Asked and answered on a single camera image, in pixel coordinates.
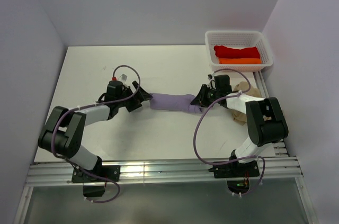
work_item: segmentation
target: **lavender towel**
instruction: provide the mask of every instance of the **lavender towel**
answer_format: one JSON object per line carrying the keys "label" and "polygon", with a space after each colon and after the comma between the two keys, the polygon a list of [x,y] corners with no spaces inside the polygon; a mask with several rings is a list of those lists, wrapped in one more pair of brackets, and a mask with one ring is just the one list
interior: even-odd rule
{"label": "lavender towel", "polygon": [[150,100],[150,108],[158,110],[183,111],[187,113],[202,113],[199,106],[191,105],[195,98],[192,94],[170,95],[162,93],[152,93],[153,99]]}

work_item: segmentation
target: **folded red towel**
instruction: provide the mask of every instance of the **folded red towel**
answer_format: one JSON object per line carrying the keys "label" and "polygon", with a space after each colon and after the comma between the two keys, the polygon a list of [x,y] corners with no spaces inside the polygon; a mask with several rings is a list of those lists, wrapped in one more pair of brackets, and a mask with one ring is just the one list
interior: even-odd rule
{"label": "folded red towel", "polygon": [[219,58],[258,58],[260,59],[260,53],[256,47],[253,48],[244,48],[244,49],[234,49],[227,48],[224,46],[215,46],[214,51],[216,52],[216,57]]}

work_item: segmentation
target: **white basket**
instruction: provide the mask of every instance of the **white basket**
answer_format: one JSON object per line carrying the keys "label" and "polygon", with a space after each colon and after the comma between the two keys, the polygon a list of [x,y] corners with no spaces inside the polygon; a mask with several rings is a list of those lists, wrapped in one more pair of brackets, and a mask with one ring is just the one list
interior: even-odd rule
{"label": "white basket", "polygon": [[[205,43],[213,71],[217,69],[236,69],[239,71],[259,71],[273,64],[272,51],[264,35],[257,31],[208,31],[205,34]],[[232,48],[257,47],[262,64],[219,64],[214,46]]]}

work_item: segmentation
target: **folded orange towel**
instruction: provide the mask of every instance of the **folded orange towel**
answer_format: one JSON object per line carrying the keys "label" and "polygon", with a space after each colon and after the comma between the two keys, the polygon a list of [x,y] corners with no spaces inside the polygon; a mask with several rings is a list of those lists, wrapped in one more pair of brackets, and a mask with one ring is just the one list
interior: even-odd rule
{"label": "folded orange towel", "polygon": [[261,64],[259,58],[239,58],[239,59],[228,59],[219,58],[220,64]]}

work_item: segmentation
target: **white wall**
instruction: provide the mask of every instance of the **white wall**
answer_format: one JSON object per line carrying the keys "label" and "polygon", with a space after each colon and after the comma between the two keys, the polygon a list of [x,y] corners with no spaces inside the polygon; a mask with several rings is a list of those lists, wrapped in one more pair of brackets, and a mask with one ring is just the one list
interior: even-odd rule
{"label": "white wall", "polygon": [[65,48],[38,0],[0,4],[0,222],[12,223]]}
{"label": "white wall", "polygon": [[39,0],[68,46],[204,44],[213,29],[262,30],[277,0]]}
{"label": "white wall", "polygon": [[275,53],[264,77],[321,223],[339,219],[338,31],[338,0],[279,0],[264,29]]}

